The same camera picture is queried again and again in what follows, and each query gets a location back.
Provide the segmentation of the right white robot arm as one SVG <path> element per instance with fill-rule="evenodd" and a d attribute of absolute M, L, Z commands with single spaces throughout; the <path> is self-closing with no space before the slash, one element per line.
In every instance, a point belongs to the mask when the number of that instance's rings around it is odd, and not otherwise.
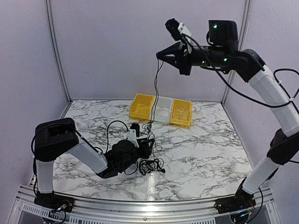
<path fill-rule="evenodd" d="M 175 44 L 157 52 L 156 57 L 186 76 L 190 75 L 193 66 L 213 70 L 219 77 L 235 71 L 259 94 L 259 105 L 269 108 L 280 124 L 267 155 L 243 180 L 232 197 L 232 206 L 241 209 L 258 188 L 298 152 L 299 111 L 293 97 L 286 93 L 264 60 L 252 49 L 239 50 L 234 21 L 210 20 L 208 25 L 207 45 L 201 46 L 184 23 L 169 19 L 165 27 Z"/>

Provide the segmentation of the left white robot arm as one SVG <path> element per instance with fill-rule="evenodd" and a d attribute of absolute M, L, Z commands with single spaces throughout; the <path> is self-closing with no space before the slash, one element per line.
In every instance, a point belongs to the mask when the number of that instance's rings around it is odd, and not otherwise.
<path fill-rule="evenodd" d="M 140 138 L 137 123 L 126 127 L 128 136 L 112 145 L 105 153 L 94 147 L 76 129 L 71 118 L 39 124 L 31 141 L 34 156 L 33 171 L 36 176 L 35 196 L 40 202 L 54 208 L 59 197 L 53 188 L 54 161 L 68 153 L 88 166 L 97 176 L 108 179 L 124 173 L 139 159 L 151 156 L 154 139 Z"/>

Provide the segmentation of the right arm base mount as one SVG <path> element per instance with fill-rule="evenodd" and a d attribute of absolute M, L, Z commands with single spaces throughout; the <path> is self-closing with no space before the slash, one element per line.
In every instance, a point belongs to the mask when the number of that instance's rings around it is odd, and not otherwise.
<path fill-rule="evenodd" d="M 253 194 L 245 192 L 242 184 L 238 187 L 234 196 L 223 197 L 215 200 L 214 208 L 219 214 L 243 210 L 256 205 Z"/>

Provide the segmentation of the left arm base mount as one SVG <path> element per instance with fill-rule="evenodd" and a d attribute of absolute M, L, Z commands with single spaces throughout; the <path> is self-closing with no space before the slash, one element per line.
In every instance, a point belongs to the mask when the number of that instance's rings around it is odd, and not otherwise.
<path fill-rule="evenodd" d="M 61 208 L 62 211 L 72 212 L 74 201 L 73 197 L 57 195 L 54 191 L 47 194 L 38 191 L 36 192 L 34 203 L 52 210 Z"/>

